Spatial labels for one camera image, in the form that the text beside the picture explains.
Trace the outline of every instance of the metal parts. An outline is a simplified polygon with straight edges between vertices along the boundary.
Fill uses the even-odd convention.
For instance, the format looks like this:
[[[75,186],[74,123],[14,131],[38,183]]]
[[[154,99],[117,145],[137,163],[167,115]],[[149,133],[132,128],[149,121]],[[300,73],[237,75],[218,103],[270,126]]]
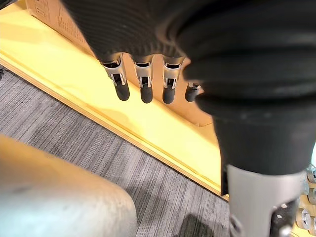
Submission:
[[[135,62],[136,75],[140,86],[140,95],[144,103],[150,103],[153,100],[153,64],[150,60],[145,63]]]
[[[299,228],[308,230],[311,226],[311,216],[306,209],[299,209],[296,213],[296,224]]]
[[[149,56],[131,56],[134,61],[135,73],[140,86],[140,95],[144,103],[150,103],[153,100],[153,79],[154,79],[154,64],[153,55]],[[170,104],[174,100],[175,89],[182,70],[184,57],[170,58],[163,57],[163,93],[162,99],[164,103]],[[125,101],[129,98],[129,88],[126,78],[126,72],[122,54],[118,54],[115,60],[102,63],[109,78],[112,80],[117,95],[120,100]],[[194,101],[198,94],[200,85],[196,83],[188,83],[185,98],[188,102]]]
[[[163,93],[162,99],[166,104],[174,100],[175,88],[179,78],[181,64],[169,64],[166,59],[163,63]]]
[[[301,178],[305,171],[291,175],[262,175],[227,166],[230,194],[230,232],[233,237],[267,237],[293,226]],[[284,214],[272,221],[271,213],[280,207]]]
[[[313,183],[313,184],[315,184],[316,183],[316,169],[314,168],[314,167],[309,167],[308,169],[307,169],[307,178],[308,178],[308,180],[311,182],[311,183]]]
[[[128,100],[129,88],[126,80],[126,72],[122,55],[120,55],[115,61],[101,64],[105,68],[109,78],[112,79],[118,98],[122,101]]]

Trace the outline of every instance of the robotic finger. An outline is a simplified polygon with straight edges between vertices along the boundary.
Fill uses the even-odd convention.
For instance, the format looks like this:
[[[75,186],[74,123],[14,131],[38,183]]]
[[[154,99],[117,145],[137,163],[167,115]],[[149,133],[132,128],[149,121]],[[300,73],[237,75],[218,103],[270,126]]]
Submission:
[[[181,65],[184,57],[178,58],[176,61],[168,57],[163,58],[163,93],[162,99],[164,103],[170,104],[174,100],[175,89],[179,79]]]
[[[153,100],[153,63],[152,57],[147,62],[135,62],[136,75],[140,86],[140,96],[144,103]]]
[[[122,101],[128,100],[129,88],[126,80],[126,72],[122,54],[120,54],[119,57],[112,62],[101,64],[105,68],[109,78],[112,79],[118,98]]]
[[[193,82],[189,82],[185,93],[186,101],[193,102],[196,96],[198,95],[200,88],[200,85]]]

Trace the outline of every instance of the prosthetic hand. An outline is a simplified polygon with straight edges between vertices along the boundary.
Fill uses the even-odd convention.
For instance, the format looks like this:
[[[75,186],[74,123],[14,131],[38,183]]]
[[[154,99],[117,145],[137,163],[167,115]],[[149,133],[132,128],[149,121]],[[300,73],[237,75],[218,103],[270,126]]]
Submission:
[[[201,85],[196,103],[214,120],[231,236],[288,236],[316,139],[316,1],[63,2],[121,100],[129,97],[123,52],[145,103],[153,54],[164,56],[166,103],[183,57],[191,60],[183,74],[188,94]]]

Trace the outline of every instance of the striped carpet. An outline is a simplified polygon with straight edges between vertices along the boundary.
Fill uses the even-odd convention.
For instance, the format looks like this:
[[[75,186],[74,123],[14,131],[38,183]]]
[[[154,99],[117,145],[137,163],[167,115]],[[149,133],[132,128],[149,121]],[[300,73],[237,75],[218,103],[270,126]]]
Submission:
[[[224,200],[7,69],[0,80],[0,133],[127,190],[137,237],[229,236]]]

